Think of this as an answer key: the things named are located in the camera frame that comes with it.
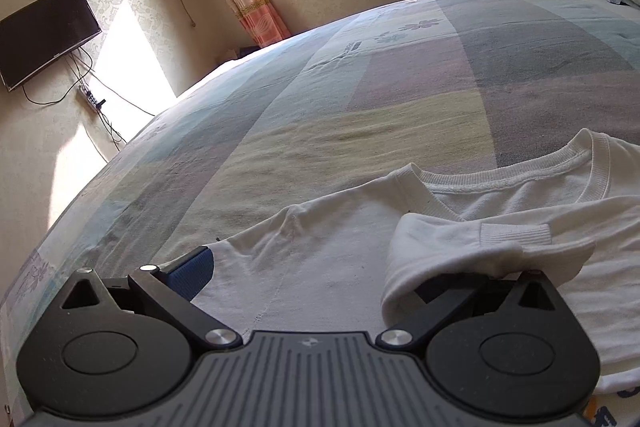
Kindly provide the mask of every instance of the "television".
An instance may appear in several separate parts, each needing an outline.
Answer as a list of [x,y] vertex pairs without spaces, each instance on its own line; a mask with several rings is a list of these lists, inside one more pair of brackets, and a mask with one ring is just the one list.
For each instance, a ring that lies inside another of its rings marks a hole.
[[37,0],[0,21],[0,78],[11,91],[101,33],[87,0]]

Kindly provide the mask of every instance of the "power plug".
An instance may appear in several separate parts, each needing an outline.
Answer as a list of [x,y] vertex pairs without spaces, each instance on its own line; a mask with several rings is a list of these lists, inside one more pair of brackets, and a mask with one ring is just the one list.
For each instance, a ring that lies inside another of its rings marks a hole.
[[78,91],[82,94],[82,99],[87,103],[87,105],[93,109],[95,112],[100,112],[102,106],[106,102],[105,99],[102,99],[100,102],[94,97],[94,94],[82,83],[78,84]]

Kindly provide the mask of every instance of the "bedspread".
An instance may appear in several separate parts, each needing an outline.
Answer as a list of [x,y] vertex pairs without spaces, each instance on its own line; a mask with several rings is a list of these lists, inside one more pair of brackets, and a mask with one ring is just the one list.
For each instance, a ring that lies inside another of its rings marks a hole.
[[10,399],[17,349],[72,270],[119,277],[409,162],[494,169],[582,127],[640,144],[639,69],[631,7],[406,0],[212,74],[82,190],[22,267],[0,309]]

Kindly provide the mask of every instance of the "small black device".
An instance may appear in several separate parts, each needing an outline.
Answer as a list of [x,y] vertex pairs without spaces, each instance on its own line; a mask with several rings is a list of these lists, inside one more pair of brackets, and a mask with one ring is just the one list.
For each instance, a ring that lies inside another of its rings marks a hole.
[[11,91],[101,31],[87,0],[37,0],[0,21],[0,79]]
[[547,277],[423,283],[380,333],[254,331],[189,299],[199,247],[124,279],[74,272],[20,349],[26,427],[586,427],[598,355]]

